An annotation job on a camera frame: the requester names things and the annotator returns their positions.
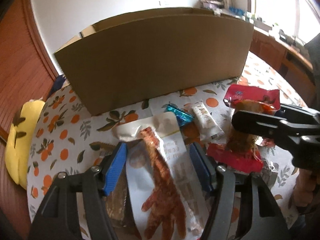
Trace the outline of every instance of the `wooden countertop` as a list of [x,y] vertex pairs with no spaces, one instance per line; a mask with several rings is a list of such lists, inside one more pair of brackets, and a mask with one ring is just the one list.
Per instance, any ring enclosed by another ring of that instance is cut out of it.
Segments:
[[[254,30],[266,35],[266,36],[270,36],[268,32],[257,28],[257,27],[253,27]],[[270,36],[270,38],[273,38],[276,42],[280,43],[282,46],[284,46],[288,51],[290,51],[292,54],[294,54],[298,60],[300,60],[311,72],[313,72],[313,67],[312,64],[310,63],[310,61],[308,61],[305,57],[303,57],[298,51],[296,51],[292,46],[286,44],[285,42],[281,41],[280,39],[276,39],[273,36]]]

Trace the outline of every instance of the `yellow cushion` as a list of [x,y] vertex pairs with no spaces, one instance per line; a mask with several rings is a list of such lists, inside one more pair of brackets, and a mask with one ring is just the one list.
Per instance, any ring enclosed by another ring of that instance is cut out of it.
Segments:
[[28,158],[32,136],[44,101],[26,102],[11,124],[5,149],[5,166],[13,181],[27,189]]

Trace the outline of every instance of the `blue foil wrapper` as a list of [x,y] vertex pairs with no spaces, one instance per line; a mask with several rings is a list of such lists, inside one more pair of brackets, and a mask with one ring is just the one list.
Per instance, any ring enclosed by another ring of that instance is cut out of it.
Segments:
[[179,127],[182,127],[193,121],[193,116],[191,114],[188,114],[185,111],[180,110],[179,108],[176,108],[170,104],[167,105],[167,108],[165,111],[173,112],[176,115]]

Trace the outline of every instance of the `orange-patterned tablecloth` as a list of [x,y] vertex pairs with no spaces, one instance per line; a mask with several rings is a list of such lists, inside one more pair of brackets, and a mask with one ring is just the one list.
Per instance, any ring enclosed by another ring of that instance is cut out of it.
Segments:
[[[112,145],[118,143],[111,128],[117,123],[131,122],[137,119],[163,113],[171,103],[179,108],[202,100],[218,125],[223,129],[230,126],[230,109],[222,99],[227,88],[233,84],[259,86],[264,89],[281,90],[280,102],[305,106],[297,92],[268,64],[249,52],[242,76],[239,78],[212,82],[206,85],[188,88],[122,107],[100,116],[91,116],[81,103],[71,86],[67,86],[52,95],[42,110],[32,140],[28,162],[28,205],[30,218],[34,215],[52,183],[52,178],[60,171],[77,174],[86,171],[98,163]],[[199,141],[199,133],[192,126],[182,129],[185,143]],[[219,140],[223,143],[226,137]],[[279,164],[277,182],[271,189],[282,213],[290,227],[297,218],[297,211],[291,205],[290,197],[298,171],[291,164],[289,152],[279,148],[260,148],[261,156]],[[88,227],[84,219],[84,210],[79,208],[82,237]],[[234,208],[233,222],[236,225],[238,210]]]

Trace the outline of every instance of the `white snack package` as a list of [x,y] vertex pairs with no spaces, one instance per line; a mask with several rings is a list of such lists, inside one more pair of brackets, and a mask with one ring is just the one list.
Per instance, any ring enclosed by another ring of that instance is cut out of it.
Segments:
[[224,135],[224,131],[218,126],[213,119],[204,103],[197,102],[191,106],[191,114],[193,114],[194,122],[200,132],[200,140],[219,139]]
[[[147,127],[151,127],[162,142],[159,152],[168,164],[174,184],[180,194],[186,212],[185,240],[196,240],[203,232],[209,212],[174,113],[166,112],[123,124],[116,127],[113,133],[119,140],[130,142],[141,138],[140,131]],[[126,174],[134,221],[142,239],[146,239],[144,232],[151,208],[143,212],[141,207],[152,194],[155,184],[144,141],[128,149]],[[151,239],[161,240],[161,238],[162,225],[160,224]],[[171,240],[180,240],[176,224]]]

